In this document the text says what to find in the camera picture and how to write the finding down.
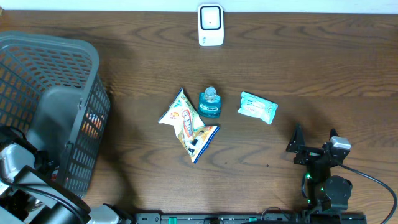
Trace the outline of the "grey plastic shopping basket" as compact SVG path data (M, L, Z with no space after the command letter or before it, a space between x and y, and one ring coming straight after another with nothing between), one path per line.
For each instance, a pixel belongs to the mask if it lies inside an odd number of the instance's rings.
M86 195L110 100L89 43L40 34L1 34L1 124L23 131L55 164L53 179Z

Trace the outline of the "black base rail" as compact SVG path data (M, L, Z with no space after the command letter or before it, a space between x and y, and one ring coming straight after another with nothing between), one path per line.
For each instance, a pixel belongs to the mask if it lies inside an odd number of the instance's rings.
M311 223L311 224L367 224L364 215L311 215L300 218L298 215L282 213L266 213L265 215L161 215L159 213L137 213L134 215L137 224L242 224L242 223Z

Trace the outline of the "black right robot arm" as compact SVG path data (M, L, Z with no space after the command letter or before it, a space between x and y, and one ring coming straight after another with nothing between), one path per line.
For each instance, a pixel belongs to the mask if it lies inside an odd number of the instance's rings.
M309 200L308 209L301 212L305 223L341 223L341 214L348 209L351 181L331 175L331 168L343 162L351 151L348 139L340 137L335 129L330 139L320 148L305 144L303 129L297 124L286 148L295 154L293 162L306 167L302 179L302 194Z

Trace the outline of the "blue mouthwash bottle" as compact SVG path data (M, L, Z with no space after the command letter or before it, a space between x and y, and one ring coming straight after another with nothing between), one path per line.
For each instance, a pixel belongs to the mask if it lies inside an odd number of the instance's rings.
M214 87L208 87L199 95L198 114L206 118L219 118L221 114L221 97Z

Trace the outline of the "teal wet wipes pack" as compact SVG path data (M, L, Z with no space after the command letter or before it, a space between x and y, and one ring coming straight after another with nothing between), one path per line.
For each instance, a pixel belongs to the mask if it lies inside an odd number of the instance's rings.
M259 118L271 125L278 106L277 103L243 91L238 113L252 118Z

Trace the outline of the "yellow white snack bag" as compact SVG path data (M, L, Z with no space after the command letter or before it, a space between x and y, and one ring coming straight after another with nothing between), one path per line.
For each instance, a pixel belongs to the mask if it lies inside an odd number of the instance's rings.
M181 88L168 110L161 116L159 124L174 127L175 135L187 151L191 161L196 164L206 151L219 126L207 126L192 106Z

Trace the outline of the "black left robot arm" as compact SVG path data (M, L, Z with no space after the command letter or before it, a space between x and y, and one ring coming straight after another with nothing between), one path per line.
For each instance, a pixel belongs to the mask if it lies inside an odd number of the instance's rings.
M55 169L47 151L25 134L1 126L2 223L131 223L114 207L90 208L80 197L52 180Z

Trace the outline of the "white barcode scanner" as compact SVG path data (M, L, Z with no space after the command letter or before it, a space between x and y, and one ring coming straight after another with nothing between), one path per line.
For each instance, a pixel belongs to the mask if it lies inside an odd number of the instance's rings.
M202 4L198 7L198 43L202 47L220 46L224 42L223 7Z

